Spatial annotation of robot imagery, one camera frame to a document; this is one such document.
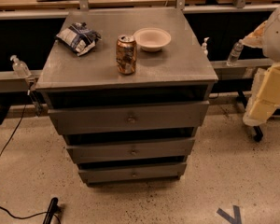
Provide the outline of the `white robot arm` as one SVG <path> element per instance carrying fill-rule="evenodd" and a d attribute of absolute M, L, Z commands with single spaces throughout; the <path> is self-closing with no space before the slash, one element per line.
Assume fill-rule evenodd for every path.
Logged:
<path fill-rule="evenodd" d="M 258 126 L 265 123 L 280 106 L 280 5 L 269 19 L 244 38 L 244 44 L 262 49 L 272 64 L 266 70 L 259 69 L 252 83 L 244 124 Z"/>

